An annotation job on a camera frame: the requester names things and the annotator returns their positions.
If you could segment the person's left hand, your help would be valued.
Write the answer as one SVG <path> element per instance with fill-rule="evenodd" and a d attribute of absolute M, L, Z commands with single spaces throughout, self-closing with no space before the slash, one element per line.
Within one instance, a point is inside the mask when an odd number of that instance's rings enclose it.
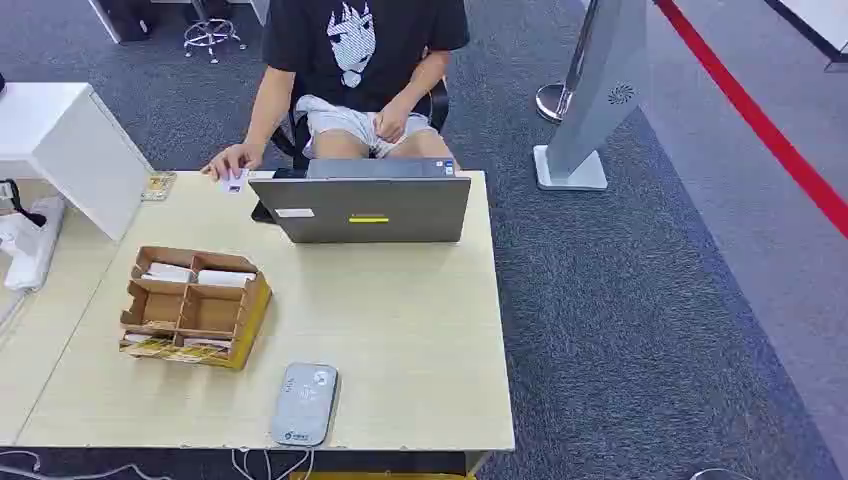
<path fill-rule="evenodd" d="M 393 98 L 374 119 L 375 133 L 378 138 L 395 144 L 405 134 L 406 124 L 414 104 L 398 95 Z"/>

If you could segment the person's right hand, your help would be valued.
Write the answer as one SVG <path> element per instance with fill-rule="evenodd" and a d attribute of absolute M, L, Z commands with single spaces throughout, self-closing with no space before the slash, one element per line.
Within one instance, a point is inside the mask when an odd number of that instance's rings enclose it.
<path fill-rule="evenodd" d="M 265 146 L 252 143 L 233 144 L 210 160 L 200 172 L 213 181 L 239 179 L 243 170 L 254 171 L 263 163 Z"/>

